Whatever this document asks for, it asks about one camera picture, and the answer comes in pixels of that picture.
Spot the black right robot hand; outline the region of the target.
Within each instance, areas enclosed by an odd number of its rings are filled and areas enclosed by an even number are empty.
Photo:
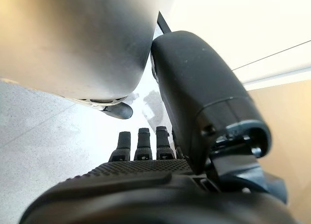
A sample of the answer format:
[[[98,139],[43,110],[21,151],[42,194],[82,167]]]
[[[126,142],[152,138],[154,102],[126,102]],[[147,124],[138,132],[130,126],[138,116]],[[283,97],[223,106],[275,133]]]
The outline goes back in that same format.
[[[294,224],[284,181],[258,160],[272,146],[268,125],[224,60],[193,33],[157,37],[153,74],[171,124],[150,136],[121,132],[109,161],[50,188],[22,224]]]

